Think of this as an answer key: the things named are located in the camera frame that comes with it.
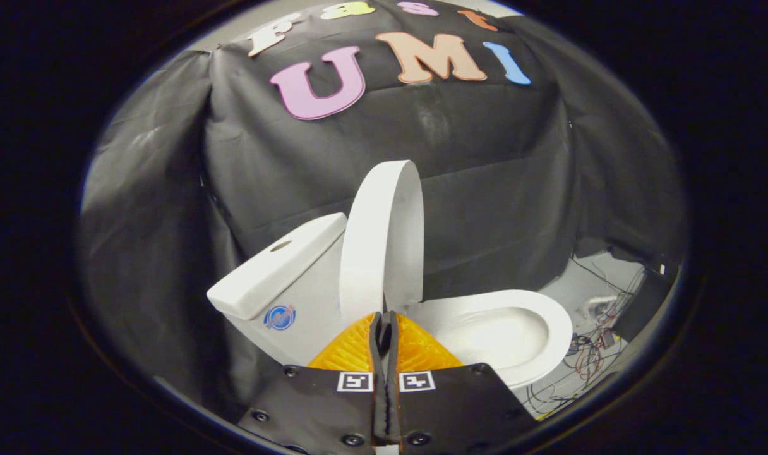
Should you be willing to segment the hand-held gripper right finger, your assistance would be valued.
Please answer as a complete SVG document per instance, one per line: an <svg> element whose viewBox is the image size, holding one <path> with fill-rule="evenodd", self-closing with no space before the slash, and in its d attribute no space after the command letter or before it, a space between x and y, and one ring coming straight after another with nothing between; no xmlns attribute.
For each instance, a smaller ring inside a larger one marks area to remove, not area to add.
<svg viewBox="0 0 768 455"><path fill-rule="evenodd" d="M491 365L463 363L404 315L387 325L386 442L400 454L497 454L535 430Z"/></svg>

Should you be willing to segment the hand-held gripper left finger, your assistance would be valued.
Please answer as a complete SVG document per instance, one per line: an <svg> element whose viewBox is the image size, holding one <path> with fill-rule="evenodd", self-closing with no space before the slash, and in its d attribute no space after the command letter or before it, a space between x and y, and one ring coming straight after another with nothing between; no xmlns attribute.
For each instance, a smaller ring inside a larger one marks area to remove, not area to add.
<svg viewBox="0 0 768 455"><path fill-rule="evenodd" d="M381 313L344 329L309 365L277 369L239 426L283 453L373 454L387 436Z"/></svg>

